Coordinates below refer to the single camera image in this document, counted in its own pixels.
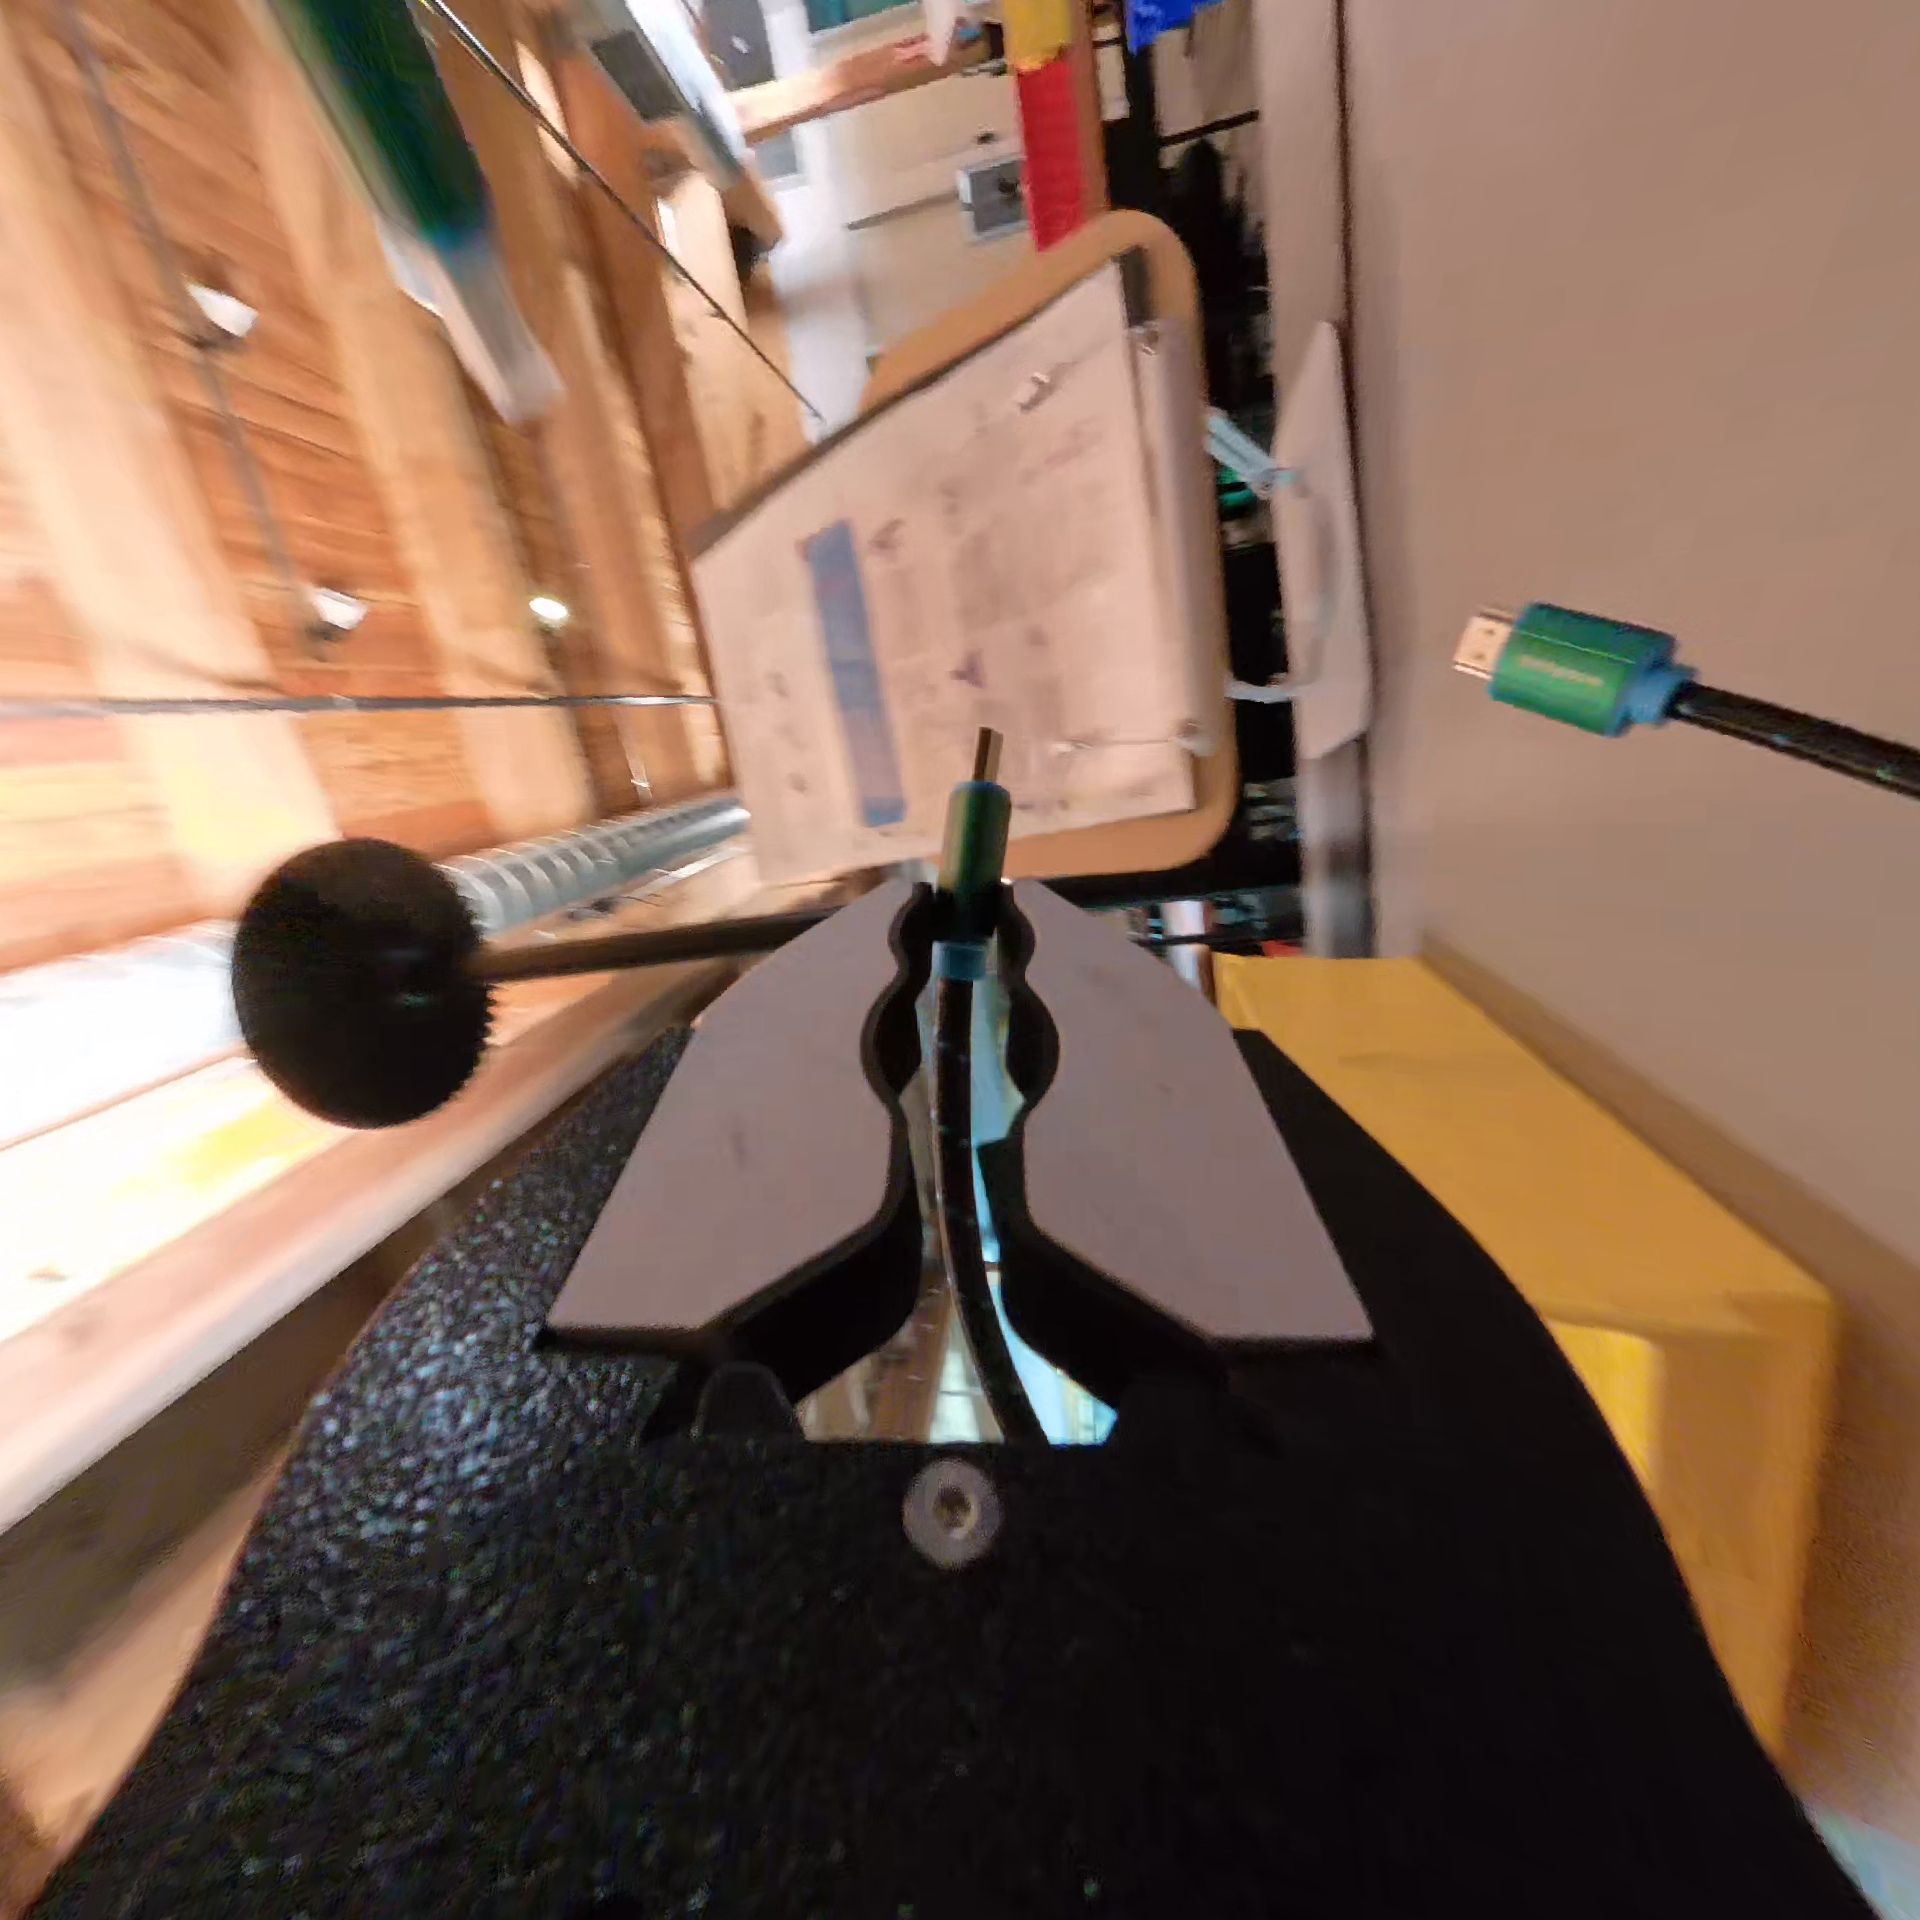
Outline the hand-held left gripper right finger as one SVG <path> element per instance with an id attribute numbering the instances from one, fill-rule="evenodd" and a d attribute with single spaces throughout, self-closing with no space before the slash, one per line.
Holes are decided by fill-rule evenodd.
<path id="1" fill-rule="evenodd" d="M 1222 1016 L 1040 880 L 1004 896 L 998 1298 L 1106 1408 L 1375 1328 Z"/>

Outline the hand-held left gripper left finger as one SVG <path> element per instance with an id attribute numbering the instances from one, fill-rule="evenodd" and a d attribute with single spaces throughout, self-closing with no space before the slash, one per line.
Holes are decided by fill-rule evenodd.
<path id="1" fill-rule="evenodd" d="M 676 1363 L 682 1400 L 755 1364 L 797 1403 L 901 1330 L 931 921 L 924 882 L 887 880 L 702 1013 L 546 1313 L 550 1347 Z"/>

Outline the yellow plastic bin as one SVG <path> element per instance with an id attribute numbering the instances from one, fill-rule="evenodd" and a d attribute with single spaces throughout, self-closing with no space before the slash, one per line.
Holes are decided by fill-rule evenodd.
<path id="1" fill-rule="evenodd" d="M 1794 1260 L 1415 958 L 1220 958 L 1282 1049 L 1487 1253 L 1639 1477 L 1782 1761 L 1837 1310 Z"/>

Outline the black foam microphone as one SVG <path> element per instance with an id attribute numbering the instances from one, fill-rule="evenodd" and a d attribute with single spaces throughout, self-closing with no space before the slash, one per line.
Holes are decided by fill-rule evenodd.
<path id="1" fill-rule="evenodd" d="M 494 988 L 770 953 L 830 908 L 526 949 L 491 941 L 424 857 L 357 836 L 285 860 L 231 939 L 231 1005 L 256 1068 L 344 1130 L 413 1122 L 458 1097 L 491 1035 Z"/>

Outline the white flat stand base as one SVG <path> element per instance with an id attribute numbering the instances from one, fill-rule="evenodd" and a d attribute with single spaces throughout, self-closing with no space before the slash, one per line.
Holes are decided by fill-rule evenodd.
<path id="1" fill-rule="evenodd" d="M 1287 388 L 1274 457 L 1287 707 L 1295 755 L 1324 761 L 1367 736 L 1375 704 L 1346 360 L 1331 322 Z"/>

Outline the corrugated silver duct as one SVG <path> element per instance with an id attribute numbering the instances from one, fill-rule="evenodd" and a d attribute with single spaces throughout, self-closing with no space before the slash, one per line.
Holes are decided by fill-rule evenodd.
<path id="1" fill-rule="evenodd" d="M 671 874 L 731 848 L 750 824 L 750 812 L 727 792 L 458 856 L 439 872 L 491 939 L 572 908 L 668 884 Z"/>

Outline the paper-covered board with wooden frame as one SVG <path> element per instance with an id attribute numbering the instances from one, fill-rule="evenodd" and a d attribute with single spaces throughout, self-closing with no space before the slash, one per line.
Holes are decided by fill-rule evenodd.
<path id="1" fill-rule="evenodd" d="M 1106 212 L 883 357 L 687 564 L 758 877 L 931 860 L 1002 738 L 1018 877 L 1205 857 L 1237 795 L 1188 253 Z"/>

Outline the red and yellow post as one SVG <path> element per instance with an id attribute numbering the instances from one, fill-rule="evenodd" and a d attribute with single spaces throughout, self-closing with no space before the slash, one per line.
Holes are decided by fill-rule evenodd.
<path id="1" fill-rule="evenodd" d="M 1002 3 L 1014 76 L 1027 227 L 1035 252 L 1111 208 L 1090 3 Z"/>

